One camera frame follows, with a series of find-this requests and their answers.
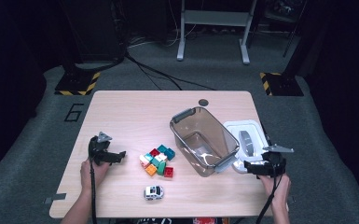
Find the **white tray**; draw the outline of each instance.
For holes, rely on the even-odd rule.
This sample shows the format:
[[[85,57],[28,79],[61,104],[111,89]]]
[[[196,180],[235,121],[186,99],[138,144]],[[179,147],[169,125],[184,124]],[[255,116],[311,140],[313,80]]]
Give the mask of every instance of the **white tray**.
[[[247,169],[243,165],[243,161],[263,161],[261,154],[267,152],[263,147],[268,147],[266,136],[264,135],[263,130],[260,125],[252,119],[247,120],[236,120],[236,121],[227,121],[223,124],[238,142],[240,142],[240,150],[238,151],[236,157],[238,158],[232,164],[232,167],[235,171],[240,174],[246,174]],[[255,155],[253,157],[248,157],[244,153],[240,141],[240,131],[247,131],[252,139],[253,147],[255,149]]]

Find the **person's arm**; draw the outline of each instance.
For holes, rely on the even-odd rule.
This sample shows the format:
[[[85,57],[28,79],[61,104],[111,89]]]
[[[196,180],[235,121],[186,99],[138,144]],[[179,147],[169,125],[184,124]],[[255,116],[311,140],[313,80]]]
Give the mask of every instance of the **person's arm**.
[[[109,163],[104,162],[100,166],[93,163],[92,167],[94,169],[94,178],[95,178],[95,188],[98,188],[100,184],[104,181],[104,177],[109,168]],[[86,160],[81,163],[81,192],[77,198],[74,205],[66,213],[65,217],[62,220],[62,224],[81,224],[87,223],[90,211],[91,211],[91,177],[90,177],[90,161]]]
[[[274,187],[274,179],[269,176],[260,175],[261,182],[263,182],[264,189],[266,194],[270,196],[272,189]],[[281,183],[278,188],[275,190],[274,198],[271,202],[272,214],[274,215],[274,224],[289,224],[289,213],[287,211],[287,197],[290,190],[290,178],[287,174],[282,175]]]

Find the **toy car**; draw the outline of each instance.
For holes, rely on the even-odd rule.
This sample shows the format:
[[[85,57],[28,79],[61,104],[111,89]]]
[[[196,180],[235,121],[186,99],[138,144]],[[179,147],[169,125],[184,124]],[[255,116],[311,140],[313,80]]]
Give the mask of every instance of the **toy car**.
[[[146,200],[162,199],[162,196],[164,196],[164,190],[162,186],[148,186],[145,188],[144,196]]]

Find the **transparent storage bin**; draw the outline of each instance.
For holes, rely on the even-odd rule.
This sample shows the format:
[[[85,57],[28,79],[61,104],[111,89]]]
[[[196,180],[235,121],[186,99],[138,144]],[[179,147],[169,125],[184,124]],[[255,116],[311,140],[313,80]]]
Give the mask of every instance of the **transparent storage bin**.
[[[239,142],[204,107],[175,115],[170,127],[176,145],[201,176],[223,172],[237,160]]]

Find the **yellow and black hazard tape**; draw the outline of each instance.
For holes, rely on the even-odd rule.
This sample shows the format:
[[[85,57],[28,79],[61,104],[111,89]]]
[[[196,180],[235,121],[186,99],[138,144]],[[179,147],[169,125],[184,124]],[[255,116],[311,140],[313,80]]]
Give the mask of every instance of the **yellow and black hazard tape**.
[[[97,83],[98,77],[100,77],[101,73],[96,73],[92,77],[92,80],[85,91],[55,91],[54,94],[57,95],[89,95],[92,90],[95,88],[95,84]]]
[[[272,95],[271,87],[267,81],[267,75],[280,76],[281,73],[260,73],[261,81],[263,82],[263,88],[267,95]]]

